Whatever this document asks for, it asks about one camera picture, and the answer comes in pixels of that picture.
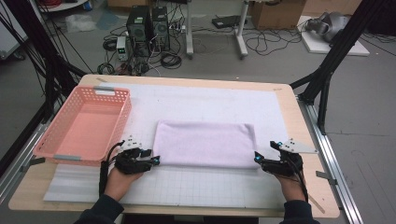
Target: sleeve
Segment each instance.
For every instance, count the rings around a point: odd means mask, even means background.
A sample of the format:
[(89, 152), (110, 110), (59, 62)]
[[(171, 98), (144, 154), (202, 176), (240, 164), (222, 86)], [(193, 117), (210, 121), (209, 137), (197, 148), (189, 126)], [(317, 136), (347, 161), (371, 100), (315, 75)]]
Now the sleeve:
[(87, 209), (81, 214), (75, 224), (113, 224), (122, 211), (121, 204), (104, 194), (91, 209)]
[(311, 204), (304, 201), (289, 201), (284, 204), (285, 216), (280, 224), (319, 224), (312, 217)]

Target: gray floor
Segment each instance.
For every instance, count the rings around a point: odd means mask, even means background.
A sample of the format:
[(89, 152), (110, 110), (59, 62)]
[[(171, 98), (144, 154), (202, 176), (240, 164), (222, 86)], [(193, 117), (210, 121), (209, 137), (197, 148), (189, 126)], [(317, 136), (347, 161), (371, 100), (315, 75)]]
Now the gray floor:
[[(89, 12), (94, 21), (103, 16), (101, 10)], [(56, 19), (67, 13), (86, 12), (69, 10), (56, 14)], [(104, 61), (103, 37), (124, 23), (125, 20), (117, 20), (107, 30), (67, 34), (67, 37), (90, 68), (96, 69)], [(194, 24), (197, 23), (211, 27), (209, 21), (194, 20)], [(232, 36), (197, 33), (194, 38), (197, 38), (194, 40), (197, 53), (193, 60), (188, 60), (183, 54), (183, 64), (177, 70), (158, 68), (161, 77), (291, 83), (312, 73), (325, 57), (308, 53), (301, 42), (265, 57), (250, 50), (246, 59), (241, 61)], [(396, 53), (395, 43), (370, 41)], [(346, 57), (333, 76), (326, 130), (364, 223), (394, 223), (396, 121), (392, 114), (396, 109), (393, 100), (396, 95), (393, 88), (396, 61), (384, 50), (362, 40), (361, 43), (371, 52), (370, 56)], [(70, 48), (67, 51), (72, 64), (88, 70)], [(0, 156), (4, 155), (44, 100), (33, 71), (28, 60), (0, 63)], [(159, 76), (155, 70), (146, 75)], [(7, 208), (10, 196), (0, 205), (0, 223), (72, 223), (78, 217), (78, 213), (10, 211)], [(261, 218), (260, 223), (277, 223), (279, 220)], [(337, 219), (321, 219), (320, 222), (347, 223), (344, 215)]]

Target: towel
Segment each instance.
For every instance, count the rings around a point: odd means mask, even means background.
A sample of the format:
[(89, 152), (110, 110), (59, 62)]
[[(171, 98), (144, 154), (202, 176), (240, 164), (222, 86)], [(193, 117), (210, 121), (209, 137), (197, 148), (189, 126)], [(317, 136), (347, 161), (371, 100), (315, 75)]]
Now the towel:
[(254, 127), (246, 123), (160, 120), (153, 153), (161, 165), (257, 169)]

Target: human hand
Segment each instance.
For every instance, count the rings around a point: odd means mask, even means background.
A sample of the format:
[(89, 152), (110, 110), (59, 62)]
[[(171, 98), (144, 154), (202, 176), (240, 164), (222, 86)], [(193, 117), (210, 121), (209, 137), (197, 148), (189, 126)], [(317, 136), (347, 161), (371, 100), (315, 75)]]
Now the human hand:
[(275, 177), (280, 182), (283, 196), (285, 196), (287, 202), (294, 200), (305, 201), (305, 196), (297, 176), (275, 175)]
[(125, 175), (114, 167), (108, 175), (105, 195), (119, 201), (126, 194), (131, 184), (142, 175), (143, 173)]

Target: wooden table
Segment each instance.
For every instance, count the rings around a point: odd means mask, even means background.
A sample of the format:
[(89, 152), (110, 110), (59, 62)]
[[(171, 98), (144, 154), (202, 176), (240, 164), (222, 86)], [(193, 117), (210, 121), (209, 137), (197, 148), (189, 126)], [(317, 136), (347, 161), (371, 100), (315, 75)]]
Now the wooden table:
[[(99, 85), (102, 82), (119, 82), (164, 86), (189, 86), (237, 90), (273, 91), (285, 120), (288, 135), (310, 147), (314, 147), (300, 107), (289, 85), (272, 83), (253, 83), (235, 81), (198, 80), (161, 77), (116, 77), (87, 75), (80, 84)], [(304, 175), (312, 204), (314, 217), (338, 217), (340, 212), (326, 179), (316, 176), (316, 171), (323, 172), (318, 155), (302, 154)], [(56, 164), (46, 162), (32, 166), (21, 181), (9, 202), (13, 210), (33, 211), (83, 211), (92, 203), (53, 203), (44, 202), (43, 198), (55, 173)], [(206, 208), (160, 205), (125, 204), (125, 213), (173, 214), (196, 216), (246, 216), (246, 217), (282, 217), (283, 214), (269, 209), (245, 208)]]

